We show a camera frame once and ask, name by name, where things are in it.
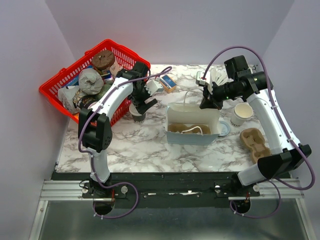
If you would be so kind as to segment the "white coffee cup lid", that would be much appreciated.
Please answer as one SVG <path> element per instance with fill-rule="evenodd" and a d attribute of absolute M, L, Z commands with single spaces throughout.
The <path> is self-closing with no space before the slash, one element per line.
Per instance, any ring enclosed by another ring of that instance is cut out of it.
<path fill-rule="evenodd" d="M 131 115 L 139 117 L 141 114 L 137 111 L 136 107 L 131 103 L 129 106 L 129 112 Z"/>

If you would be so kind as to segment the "white paper bag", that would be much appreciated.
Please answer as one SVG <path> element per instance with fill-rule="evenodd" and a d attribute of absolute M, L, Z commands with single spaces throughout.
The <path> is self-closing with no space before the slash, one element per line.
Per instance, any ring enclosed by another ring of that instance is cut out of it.
<path fill-rule="evenodd" d="M 218 109 L 201 109 L 198 104 L 171 102 L 165 110 L 165 133 L 169 144 L 208 146 L 215 141 L 221 133 L 220 111 Z M 211 134 L 181 134 L 168 131 L 170 124 L 206 125 Z"/>

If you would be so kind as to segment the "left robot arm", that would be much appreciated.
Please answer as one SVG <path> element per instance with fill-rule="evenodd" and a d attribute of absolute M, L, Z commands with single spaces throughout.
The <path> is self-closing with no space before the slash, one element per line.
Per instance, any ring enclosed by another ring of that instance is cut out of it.
<path fill-rule="evenodd" d="M 96 181 L 93 191 L 101 198 L 111 191 L 108 183 L 111 176 L 108 168 L 107 148 L 113 137 L 111 119 L 125 99 L 131 100 L 140 115 L 157 103 L 146 103 L 157 90 L 150 90 L 145 80 L 149 67 L 137 61 L 131 70 L 120 70 L 111 88 L 91 108 L 82 108 L 78 117 L 78 150 L 87 153 L 90 159 L 90 177 Z"/>

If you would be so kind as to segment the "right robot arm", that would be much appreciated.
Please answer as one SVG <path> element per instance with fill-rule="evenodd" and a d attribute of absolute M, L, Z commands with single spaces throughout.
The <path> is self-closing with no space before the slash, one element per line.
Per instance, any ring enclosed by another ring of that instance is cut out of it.
<path fill-rule="evenodd" d="M 271 151 L 270 156 L 258 159 L 253 166 L 236 174 L 230 191 L 241 196 L 249 185 L 297 169 L 307 162 L 312 150 L 308 144 L 301 144 L 292 132 L 264 71 L 252 73 L 243 55 L 225 61 L 224 65 L 231 80 L 225 84 L 217 85 L 206 72 L 197 75 L 196 84 L 203 87 L 200 108 L 221 110 L 224 101 L 242 98 L 258 117 Z"/>

